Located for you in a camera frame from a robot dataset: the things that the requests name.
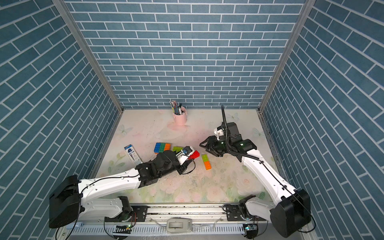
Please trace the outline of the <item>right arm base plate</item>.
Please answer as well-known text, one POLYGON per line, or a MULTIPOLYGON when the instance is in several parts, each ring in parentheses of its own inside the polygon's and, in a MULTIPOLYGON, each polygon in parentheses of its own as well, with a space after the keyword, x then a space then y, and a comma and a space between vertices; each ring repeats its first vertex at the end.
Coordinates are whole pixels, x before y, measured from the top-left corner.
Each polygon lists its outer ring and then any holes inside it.
POLYGON ((270 221, 269 209, 261 205, 223 205, 223 210, 229 222, 253 221, 257 218, 270 221))

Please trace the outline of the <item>red lego brick top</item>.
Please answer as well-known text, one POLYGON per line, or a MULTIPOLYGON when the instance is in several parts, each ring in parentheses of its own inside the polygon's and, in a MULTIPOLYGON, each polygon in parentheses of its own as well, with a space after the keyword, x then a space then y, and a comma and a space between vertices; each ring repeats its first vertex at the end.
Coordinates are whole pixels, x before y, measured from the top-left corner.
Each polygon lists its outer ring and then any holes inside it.
POLYGON ((200 153, 199 153, 198 151, 194 151, 194 152, 189 156, 189 158, 190 158, 191 160, 194 160, 194 159, 198 158, 199 156, 200 156, 200 153))

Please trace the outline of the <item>orange lego brick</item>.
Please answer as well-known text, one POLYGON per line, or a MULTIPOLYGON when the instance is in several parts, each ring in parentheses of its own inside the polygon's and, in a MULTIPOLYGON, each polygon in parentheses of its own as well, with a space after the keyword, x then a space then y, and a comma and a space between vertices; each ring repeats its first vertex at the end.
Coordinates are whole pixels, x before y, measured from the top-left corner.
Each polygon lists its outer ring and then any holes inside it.
POLYGON ((171 144, 166 143, 164 146, 164 151, 170 150, 171 149, 171 144))
POLYGON ((210 162, 204 162, 206 170, 210 170, 212 168, 210 162))

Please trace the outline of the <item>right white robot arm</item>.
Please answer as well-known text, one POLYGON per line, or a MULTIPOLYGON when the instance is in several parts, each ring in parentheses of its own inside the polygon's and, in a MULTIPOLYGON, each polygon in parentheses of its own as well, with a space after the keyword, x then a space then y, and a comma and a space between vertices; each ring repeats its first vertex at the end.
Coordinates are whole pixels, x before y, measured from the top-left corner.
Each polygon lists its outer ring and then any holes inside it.
POLYGON ((216 157, 225 154, 235 156, 258 178, 271 196, 271 202, 255 195, 240 200, 237 211, 244 220, 256 217, 265 219, 284 238, 315 222, 309 194, 305 190, 298 191, 281 177, 264 159, 257 146, 251 140, 242 138, 235 123, 223 122, 215 129, 214 135, 200 143, 200 147, 216 157))

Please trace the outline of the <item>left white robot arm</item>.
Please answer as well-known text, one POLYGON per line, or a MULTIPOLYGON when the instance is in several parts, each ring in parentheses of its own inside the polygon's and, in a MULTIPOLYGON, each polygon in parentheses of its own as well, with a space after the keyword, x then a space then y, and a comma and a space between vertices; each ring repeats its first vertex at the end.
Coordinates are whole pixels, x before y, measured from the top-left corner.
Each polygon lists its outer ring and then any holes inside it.
POLYGON ((119 219, 132 210, 126 197, 120 197, 120 204, 111 204, 107 208, 94 204, 94 201, 124 190, 155 184, 174 171, 187 175, 188 166, 199 155, 198 151, 186 146, 180 152, 166 150, 151 161, 108 177, 80 180, 77 175, 69 176, 49 195, 49 227, 58 229, 85 216, 105 215, 113 220, 119 219))

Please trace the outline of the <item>lime lego brick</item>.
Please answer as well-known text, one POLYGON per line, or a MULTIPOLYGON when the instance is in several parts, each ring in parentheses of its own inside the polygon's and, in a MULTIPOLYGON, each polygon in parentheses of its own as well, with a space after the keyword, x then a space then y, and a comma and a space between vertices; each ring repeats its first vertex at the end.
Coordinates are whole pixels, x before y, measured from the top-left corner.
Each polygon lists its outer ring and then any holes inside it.
POLYGON ((209 162, 209 158, 207 154, 202 155, 203 162, 209 162))
POLYGON ((174 146, 173 149, 172 149, 173 152, 182 152, 183 151, 183 147, 177 147, 177 146, 174 146))

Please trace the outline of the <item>blue lego brick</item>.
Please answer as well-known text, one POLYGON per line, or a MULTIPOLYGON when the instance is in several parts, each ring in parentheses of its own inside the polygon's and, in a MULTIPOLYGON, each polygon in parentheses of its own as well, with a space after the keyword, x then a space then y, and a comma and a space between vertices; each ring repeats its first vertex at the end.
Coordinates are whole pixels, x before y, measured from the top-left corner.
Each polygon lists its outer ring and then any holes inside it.
POLYGON ((154 148, 154 153, 158 154, 160 153, 160 150, 161 150, 161 143, 156 143, 154 148))

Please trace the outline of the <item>lime lego brick top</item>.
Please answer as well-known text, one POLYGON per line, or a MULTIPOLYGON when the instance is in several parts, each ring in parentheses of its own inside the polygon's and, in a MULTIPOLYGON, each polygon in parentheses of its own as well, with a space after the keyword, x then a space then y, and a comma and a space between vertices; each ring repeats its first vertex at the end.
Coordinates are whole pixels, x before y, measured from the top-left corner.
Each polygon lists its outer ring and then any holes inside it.
POLYGON ((202 155, 203 162, 209 162, 209 158, 207 154, 202 155))

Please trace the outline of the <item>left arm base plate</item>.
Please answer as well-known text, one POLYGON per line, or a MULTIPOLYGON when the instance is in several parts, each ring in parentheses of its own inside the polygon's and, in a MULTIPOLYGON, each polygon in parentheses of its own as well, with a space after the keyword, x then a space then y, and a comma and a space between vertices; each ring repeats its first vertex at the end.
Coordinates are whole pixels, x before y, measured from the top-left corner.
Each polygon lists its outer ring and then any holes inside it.
POLYGON ((105 217, 105 222, 109 223, 122 223, 122 222, 144 222, 148 213, 148 206, 133 206, 131 211, 123 210, 119 215, 114 218, 105 217))

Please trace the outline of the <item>dark green lego brick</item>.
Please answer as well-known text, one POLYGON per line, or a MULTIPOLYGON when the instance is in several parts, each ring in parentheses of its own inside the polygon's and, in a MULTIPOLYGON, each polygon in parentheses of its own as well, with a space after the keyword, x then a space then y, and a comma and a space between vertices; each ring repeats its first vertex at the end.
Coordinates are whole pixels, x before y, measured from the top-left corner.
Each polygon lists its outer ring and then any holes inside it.
POLYGON ((166 149, 166 143, 160 143, 159 145, 159 153, 162 153, 166 149))

